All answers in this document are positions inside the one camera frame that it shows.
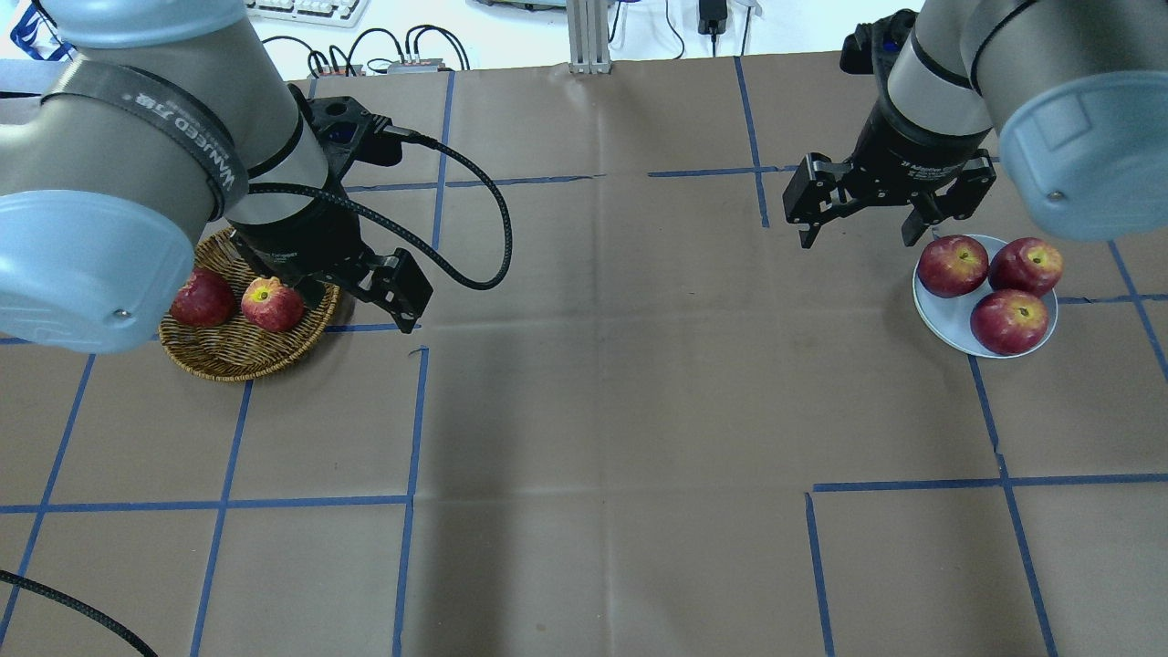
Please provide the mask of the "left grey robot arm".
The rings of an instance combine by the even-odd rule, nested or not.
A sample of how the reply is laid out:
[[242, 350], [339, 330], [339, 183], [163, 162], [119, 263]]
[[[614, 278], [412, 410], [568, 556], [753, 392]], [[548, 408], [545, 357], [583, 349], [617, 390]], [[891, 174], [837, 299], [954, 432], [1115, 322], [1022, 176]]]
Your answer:
[[4, 126], [4, 333], [82, 353], [150, 339], [228, 220], [258, 274], [324, 283], [412, 331], [433, 288], [380, 256], [345, 207], [352, 162], [392, 166], [405, 130], [287, 87], [238, 1], [46, 1], [78, 57]]

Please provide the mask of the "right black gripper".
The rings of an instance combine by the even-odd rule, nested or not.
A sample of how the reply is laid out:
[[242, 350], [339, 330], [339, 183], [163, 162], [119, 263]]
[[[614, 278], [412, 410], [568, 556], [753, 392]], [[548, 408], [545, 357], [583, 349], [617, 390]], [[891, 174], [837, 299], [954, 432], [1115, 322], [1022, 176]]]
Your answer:
[[989, 131], [934, 132], [880, 97], [846, 161], [832, 162], [822, 153], [801, 159], [784, 191], [785, 220], [799, 228], [801, 248], [809, 249], [823, 224], [858, 212], [848, 188], [940, 188], [954, 179], [943, 194], [910, 195], [912, 212], [902, 222], [902, 244], [917, 245], [936, 224], [968, 219], [996, 184], [989, 152], [978, 151]]

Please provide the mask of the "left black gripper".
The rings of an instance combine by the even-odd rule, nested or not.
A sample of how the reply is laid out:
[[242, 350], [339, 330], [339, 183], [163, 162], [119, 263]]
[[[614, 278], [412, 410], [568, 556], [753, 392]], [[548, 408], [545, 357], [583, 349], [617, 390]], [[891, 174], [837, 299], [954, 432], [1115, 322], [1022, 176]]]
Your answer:
[[288, 286], [301, 281], [355, 286], [357, 300], [385, 311], [399, 332], [413, 333], [433, 286], [412, 254], [396, 248], [378, 255], [362, 237], [359, 205], [338, 191], [306, 191], [310, 195], [253, 194], [228, 215], [246, 265]]

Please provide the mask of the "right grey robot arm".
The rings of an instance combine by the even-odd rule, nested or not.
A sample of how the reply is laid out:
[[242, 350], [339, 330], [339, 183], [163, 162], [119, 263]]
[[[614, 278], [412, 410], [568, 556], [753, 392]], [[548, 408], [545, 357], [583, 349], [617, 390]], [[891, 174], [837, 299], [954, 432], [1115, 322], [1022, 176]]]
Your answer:
[[1163, 1], [926, 1], [844, 40], [871, 75], [851, 155], [807, 154], [784, 191], [800, 244], [876, 205], [906, 205], [902, 241], [968, 219], [997, 168], [1040, 230], [1108, 241], [1164, 228]]

